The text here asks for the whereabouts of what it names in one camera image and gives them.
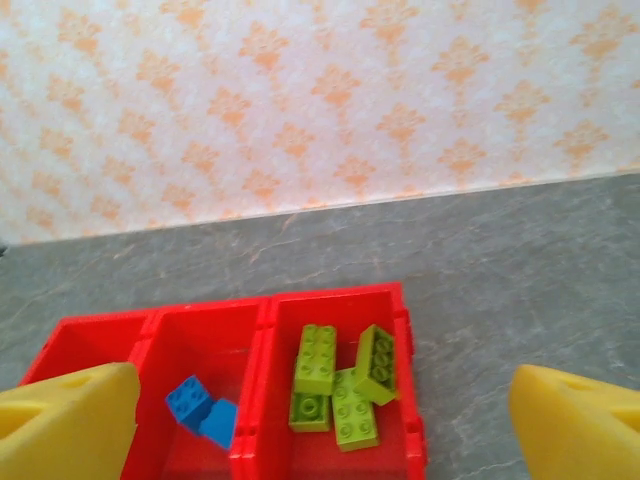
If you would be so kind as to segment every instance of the lime green duplo block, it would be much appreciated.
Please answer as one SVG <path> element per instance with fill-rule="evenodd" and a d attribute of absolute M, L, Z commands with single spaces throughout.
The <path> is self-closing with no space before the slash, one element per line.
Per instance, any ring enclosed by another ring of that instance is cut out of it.
<path fill-rule="evenodd" d="M 331 396 L 336 442 L 343 452 L 379 444 L 373 405 L 354 390 L 355 373 L 354 368 L 336 372 L 335 390 Z"/>
<path fill-rule="evenodd" d="M 377 405 L 396 398 L 393 337 L 377 325 L 371 325 L 360 335 L 355 388 Z"/>
<path fill-rule="evenodd" d="M 294 432 L 328 432 L 331 428 L 329 397 L 308 393 L 291 394 L 289 426 Z"/>
<path fill-rule="evenodd" d="M 336 370 L 336 329 L 305 325 L 296 359 L 293 390 L 331 395 Z"/>

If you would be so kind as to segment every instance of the wall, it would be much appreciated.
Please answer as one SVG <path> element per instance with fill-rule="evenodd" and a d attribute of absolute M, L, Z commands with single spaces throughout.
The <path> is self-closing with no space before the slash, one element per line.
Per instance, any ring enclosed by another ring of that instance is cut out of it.
<path fill-rule="evenodd" d="M 636 0 L 0 0 L 0 237 L 640 169 Z"/>

